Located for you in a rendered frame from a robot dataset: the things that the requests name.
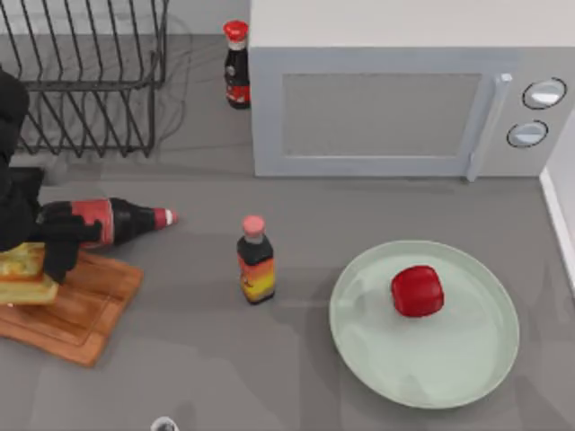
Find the cola bottle with red label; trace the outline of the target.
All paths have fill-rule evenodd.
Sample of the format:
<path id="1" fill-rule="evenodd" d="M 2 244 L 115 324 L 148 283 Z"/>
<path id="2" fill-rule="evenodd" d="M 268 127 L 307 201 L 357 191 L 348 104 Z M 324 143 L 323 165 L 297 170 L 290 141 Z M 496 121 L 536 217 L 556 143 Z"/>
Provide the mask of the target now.
<path id="1" fill-rule="evenodd" d="M 177 212 L 172 209 L 142 207 L 123 198 L 56 201 L 49 204 L 71 204 L 76 215 L 102 220 L 102 244 L 82 245 L 79 242 L 86 249 L 120 246 L 179 221 Z"/>

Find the thin yellow toast slice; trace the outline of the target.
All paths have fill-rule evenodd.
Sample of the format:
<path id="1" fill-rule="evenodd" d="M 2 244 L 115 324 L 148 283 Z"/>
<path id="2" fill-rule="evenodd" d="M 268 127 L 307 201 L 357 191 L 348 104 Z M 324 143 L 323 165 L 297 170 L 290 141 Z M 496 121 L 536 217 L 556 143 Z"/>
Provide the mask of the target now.
<path id="1" fill-rule="evenodd" d="M 43 276 L 45 244 L 26 242 L 0 252 L 0 282 L 31 282 Z"/>

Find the thick yellow toast slice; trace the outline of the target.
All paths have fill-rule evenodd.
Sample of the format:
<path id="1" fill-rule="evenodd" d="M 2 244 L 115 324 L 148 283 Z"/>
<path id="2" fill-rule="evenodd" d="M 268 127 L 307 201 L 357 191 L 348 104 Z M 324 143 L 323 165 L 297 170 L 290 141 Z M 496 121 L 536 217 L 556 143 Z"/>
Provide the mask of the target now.
<path id="1" fill-rule="evenodd" d="M 52 303 L 60 285 L 41 274 L 31 279 L 0 279 L 0 305 L 42 305 Z"/>

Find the wooden cutting board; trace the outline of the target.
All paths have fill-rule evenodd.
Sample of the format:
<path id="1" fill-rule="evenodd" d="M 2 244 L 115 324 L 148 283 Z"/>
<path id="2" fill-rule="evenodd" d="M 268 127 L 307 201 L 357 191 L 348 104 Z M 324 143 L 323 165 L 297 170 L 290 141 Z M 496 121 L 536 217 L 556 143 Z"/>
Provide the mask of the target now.
<path id="1" fill-rule="evenodd" d="M 82 251 L 53 303 L 0 306 L 0 339 L 92 367 L 142 280 L 140 268 Z"/>

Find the sauce bottle with pink cap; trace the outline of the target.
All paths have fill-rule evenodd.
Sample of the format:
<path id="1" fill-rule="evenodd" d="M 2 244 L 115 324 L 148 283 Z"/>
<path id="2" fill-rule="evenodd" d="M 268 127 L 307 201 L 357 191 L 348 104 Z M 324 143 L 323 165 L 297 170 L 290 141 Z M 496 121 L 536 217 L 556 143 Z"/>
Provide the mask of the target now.
<path id="1" fill-rule="evenodd" d="M 274 250 L 264 218 L 248 215 L 242 222 L 243 236 L 236 243 L 240 287 L 246 300 L 257 304 L 275 294 Z"/>

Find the dark bottle with red cap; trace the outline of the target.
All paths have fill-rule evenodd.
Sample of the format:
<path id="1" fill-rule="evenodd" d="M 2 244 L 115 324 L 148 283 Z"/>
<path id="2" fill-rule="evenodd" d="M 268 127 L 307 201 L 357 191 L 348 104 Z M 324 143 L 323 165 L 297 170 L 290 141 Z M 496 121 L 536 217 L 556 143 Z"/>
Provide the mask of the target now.
<path id="1" fill-rule="evenodd" d="M 240 20 L 228 21 L 223 26 L 228 44 L 224 70 L 226 99 L 229 105 L 237 110 L 247 110 L 251 107 L 248 30 L 248 24 Z"/>

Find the microwave oven door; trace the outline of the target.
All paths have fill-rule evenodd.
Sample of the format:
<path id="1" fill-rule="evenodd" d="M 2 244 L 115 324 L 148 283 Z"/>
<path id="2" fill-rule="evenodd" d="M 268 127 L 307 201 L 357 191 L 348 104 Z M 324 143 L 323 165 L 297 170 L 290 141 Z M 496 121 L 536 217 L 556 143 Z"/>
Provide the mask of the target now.
<path id="1" fill-rule="evenodd" d="M 464 177 L 500 62 L 444 48 L 252 48 L 263 177 Z"/>

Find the red apple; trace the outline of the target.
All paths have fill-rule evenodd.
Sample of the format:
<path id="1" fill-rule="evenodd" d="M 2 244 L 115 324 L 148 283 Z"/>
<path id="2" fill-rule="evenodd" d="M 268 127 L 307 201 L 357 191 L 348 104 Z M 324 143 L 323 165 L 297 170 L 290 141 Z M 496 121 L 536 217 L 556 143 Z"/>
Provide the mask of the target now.
<path id="1" fill-rule="evenodd" d="M 427 265 L 408 267 L 391 281 L 394 308 L 404 317 L 420 318 L 440 311 L 445 303 L 437 271 Z"/>

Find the pale green plate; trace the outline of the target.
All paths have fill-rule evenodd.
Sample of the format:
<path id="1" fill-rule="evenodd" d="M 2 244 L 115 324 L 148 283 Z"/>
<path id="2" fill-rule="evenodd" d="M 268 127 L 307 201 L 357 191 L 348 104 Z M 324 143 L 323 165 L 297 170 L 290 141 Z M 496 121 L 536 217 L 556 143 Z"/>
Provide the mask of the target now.
<path id="1" fill-rule="evenodd" d="M 429 266 L 445 302 L 405 317 L 391 283 Z M 518 356 L 520 324 L 507 289 L 473 256 L 438 242 L 395 241 L 360 253 L 332 289 L 329 325 L 344 364 L 369 389 L 417 409 L 452 409 L 495 390 Z"/>

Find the pale microwave oven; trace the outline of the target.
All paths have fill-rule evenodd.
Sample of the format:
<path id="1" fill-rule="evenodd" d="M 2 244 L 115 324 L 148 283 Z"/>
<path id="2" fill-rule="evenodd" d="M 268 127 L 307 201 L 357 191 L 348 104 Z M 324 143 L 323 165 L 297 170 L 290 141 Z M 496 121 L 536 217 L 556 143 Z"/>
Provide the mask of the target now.
<path id="1" fill-rule="evenodd" d="M 575 0 L 251 0 L 252 48 L 444 48 L 481 51 L 513 80 L 477 179 L 536 177 L 575 110 Z M 560 78 L 546 110 L 523 101 L 532 83 Z M 508 144 L 516 124 L 548 126 L 529 148 Z"/>

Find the small microwave knob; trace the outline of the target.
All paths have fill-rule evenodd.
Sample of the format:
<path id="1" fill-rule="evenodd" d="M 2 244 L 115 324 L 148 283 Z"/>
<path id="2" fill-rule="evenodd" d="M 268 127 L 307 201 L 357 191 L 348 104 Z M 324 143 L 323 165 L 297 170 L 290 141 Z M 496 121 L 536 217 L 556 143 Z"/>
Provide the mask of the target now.
<path id="1" fill-rule="evenodd" d="M 508 144 L 515 148 L 529 148 L 541 144 L 548 134 L 548 126 L 540 120 L 516 124 L 507 133 Z"/>

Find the white cabinet edge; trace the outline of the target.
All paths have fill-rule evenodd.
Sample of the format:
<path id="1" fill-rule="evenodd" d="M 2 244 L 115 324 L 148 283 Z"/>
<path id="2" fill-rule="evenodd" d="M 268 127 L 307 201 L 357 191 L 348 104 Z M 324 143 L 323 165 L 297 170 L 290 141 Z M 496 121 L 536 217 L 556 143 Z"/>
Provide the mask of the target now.
<path id="1" fill-rule="evenodd" d="M 575 149 L 557 145 L 539 180 L 575 299 Z"/>

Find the large microwave knob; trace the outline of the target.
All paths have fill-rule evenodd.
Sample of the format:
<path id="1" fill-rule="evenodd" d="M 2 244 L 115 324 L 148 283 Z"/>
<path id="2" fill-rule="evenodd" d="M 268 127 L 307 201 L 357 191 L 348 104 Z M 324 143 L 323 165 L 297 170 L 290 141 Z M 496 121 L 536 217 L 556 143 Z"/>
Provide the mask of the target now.
<path id="1" fill-rule="evenodd" d="M 562 101 L 567 84 L 560 78 L 550 78 L 530 84 L 523 92 L 522 101 L 530 110 L 546 110 Z"/>

